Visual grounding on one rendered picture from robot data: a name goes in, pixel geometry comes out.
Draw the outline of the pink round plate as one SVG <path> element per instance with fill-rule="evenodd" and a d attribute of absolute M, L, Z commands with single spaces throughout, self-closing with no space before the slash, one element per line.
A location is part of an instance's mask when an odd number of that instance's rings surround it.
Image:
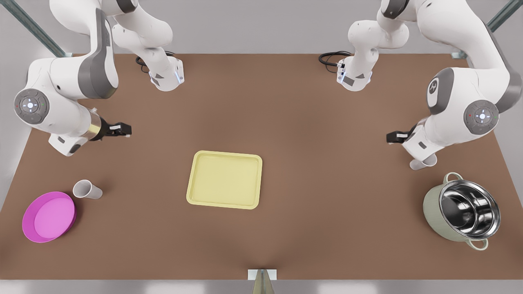
<path fill-rule="evenodd" d="M 63 192 L 47 192 L 35 199 L 22 218 L 22 231 L 28 240 L 46 243 L 67 233 L 76 221 L 77 210 Z"/>

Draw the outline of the white IKEA cup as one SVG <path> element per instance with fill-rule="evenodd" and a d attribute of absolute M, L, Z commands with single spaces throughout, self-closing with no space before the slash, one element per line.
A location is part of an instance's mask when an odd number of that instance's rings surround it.
<path fill-rule="evenodd" d="M 417 160 L 413 159 L 411 160 L 409 166 L 412 170 L 421 170 L 426 167 L 432 167 L 437 164 L 437 156 L 436 154 L 432 154 L 431 156 L 428 156 L 428 158 L 424 160 Z"/>
<path fill-rule="evenodd" d="M 100 199 L 103 191 L 89 180 L 82 179 L 73 186 L 73 194 L 77 198 Z"/>

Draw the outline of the yellow rectangular tray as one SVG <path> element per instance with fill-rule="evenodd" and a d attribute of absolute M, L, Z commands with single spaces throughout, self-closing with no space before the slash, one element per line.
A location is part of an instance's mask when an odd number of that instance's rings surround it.
<path fill-rule="evenodd" d="M 259 204 L 263 160 L 244 153 L 198 151 L 186 200 L 192 205 L 254 209 Z"/>

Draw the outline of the pale green steel pot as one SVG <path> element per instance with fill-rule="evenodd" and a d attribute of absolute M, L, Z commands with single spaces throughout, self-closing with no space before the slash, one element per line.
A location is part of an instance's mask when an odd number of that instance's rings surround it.
<path fill-rule="evenodd" d="M 477 251 L 489 247 L 489 238 L 501 224 L 492 195 L 456 172 L 447 173 L 442 184 L 426 193 L 422 207 L 426 222 L 439 236 Z"/>

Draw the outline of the silver frame post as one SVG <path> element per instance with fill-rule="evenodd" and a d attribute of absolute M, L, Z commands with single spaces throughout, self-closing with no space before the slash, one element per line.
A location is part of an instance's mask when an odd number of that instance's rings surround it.
<path fill-rule="evenodd" d="M 39 26 L 15 0 L 0 0 L 0 5 L 11 13 L 42 45 L 58 58 L 72 57 L 73 53 L 65 52 L 60 46 Z"/>
<path fill-rule="evenodd" d="M 248 269 L 247 279 L 254 281 L 252 294 L 275 294 L 272 281 L 277 280 L 276 269 Z"/>
<path fill-rule="evenodd" d="M 506 4 L 486 24 L 490 32 L 495 32 L 521 6 L 523 6 L 523 0 L 508 0 L 508 2 L 506 2 Z"/>

